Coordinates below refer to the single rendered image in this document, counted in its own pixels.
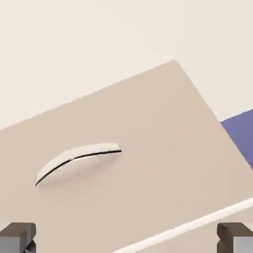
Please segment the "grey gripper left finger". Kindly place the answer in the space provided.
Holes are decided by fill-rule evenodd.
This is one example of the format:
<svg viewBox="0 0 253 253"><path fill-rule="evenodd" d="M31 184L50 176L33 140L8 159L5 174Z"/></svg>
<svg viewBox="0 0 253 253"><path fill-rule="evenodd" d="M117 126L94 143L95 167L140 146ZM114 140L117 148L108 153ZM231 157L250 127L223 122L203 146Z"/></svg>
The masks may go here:
<svg viewBox="0 0 253 253"><path fill-rule="evenodd" d="M32 222L0 224L0 253L37 253L36 233Z"/></svg>

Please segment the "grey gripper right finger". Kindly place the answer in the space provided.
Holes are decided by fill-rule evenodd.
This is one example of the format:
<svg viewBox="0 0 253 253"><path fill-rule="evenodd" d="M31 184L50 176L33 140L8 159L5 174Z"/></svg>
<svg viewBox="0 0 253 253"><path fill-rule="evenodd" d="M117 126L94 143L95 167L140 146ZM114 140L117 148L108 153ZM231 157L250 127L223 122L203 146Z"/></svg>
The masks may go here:
<svg viewBox="0 0 253 253"><path fill-rule="evenodd" d="M243 223L219 223L216 233L216 253L253 253L253 231Z"/></svg>

